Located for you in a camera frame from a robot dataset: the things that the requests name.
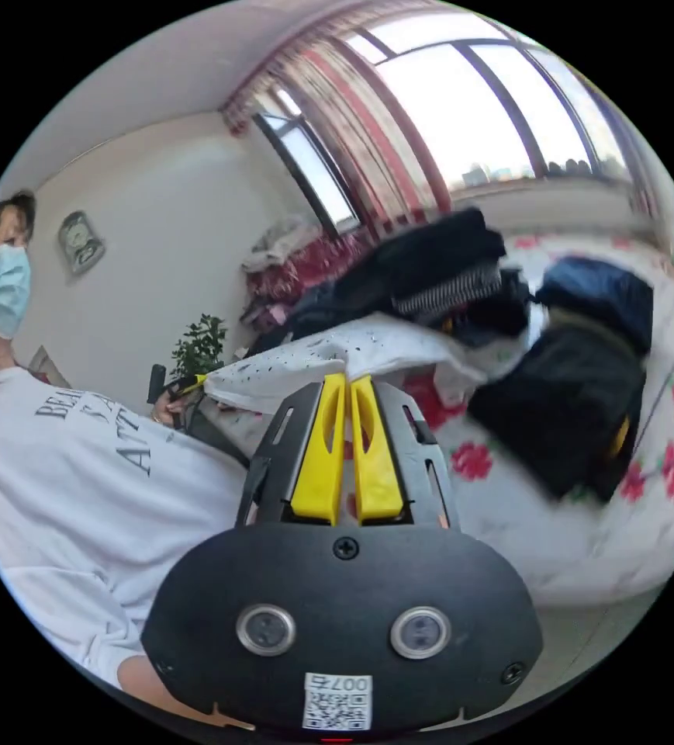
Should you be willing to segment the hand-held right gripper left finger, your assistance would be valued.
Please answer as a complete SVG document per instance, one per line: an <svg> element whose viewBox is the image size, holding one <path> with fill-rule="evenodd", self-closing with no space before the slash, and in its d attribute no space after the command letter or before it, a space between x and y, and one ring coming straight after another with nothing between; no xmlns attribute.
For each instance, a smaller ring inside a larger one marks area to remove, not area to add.
<svg viewBox="0 0 674 745"><path fill-rule="evenodd" d="M336 525L344 467L346 379L325 376L290 506L299 520Z"/></svg>

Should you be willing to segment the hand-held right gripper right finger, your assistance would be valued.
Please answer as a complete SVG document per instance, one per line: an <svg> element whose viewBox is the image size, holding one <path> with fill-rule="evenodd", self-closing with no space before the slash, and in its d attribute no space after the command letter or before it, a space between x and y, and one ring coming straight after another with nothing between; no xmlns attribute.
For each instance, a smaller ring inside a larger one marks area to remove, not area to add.
<svg viewBox="0 0 674 745"><path fill-rule="evenodd" d="M389 437L370 376L350 384L355 506L361 525L386 524L403 512Z"/></svg>

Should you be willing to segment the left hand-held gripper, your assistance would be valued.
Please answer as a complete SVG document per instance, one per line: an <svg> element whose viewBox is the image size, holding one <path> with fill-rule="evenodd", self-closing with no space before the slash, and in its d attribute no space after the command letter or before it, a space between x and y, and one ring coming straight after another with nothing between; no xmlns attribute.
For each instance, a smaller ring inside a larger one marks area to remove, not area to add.
<svg viewBox="0 0 674 745"><path fill-rule="evenodd" d="M170 382L164 388L166 411L171 417L175 431L188 434L205 398L204 383L206 374L192 374Z"/></svg>

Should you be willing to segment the person's left hand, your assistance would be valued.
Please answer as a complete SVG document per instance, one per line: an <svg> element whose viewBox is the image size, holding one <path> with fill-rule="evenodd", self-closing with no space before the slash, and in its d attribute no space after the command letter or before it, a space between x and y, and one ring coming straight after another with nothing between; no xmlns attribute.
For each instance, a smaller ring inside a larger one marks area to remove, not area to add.
<svg viewBox="0 0 674 745"><path fill-rule="evenodd" d="M167 428L178 429L181 426L181 415L185 411L185 406L182 398L164 389L153 405L150 418Z"/></svg>

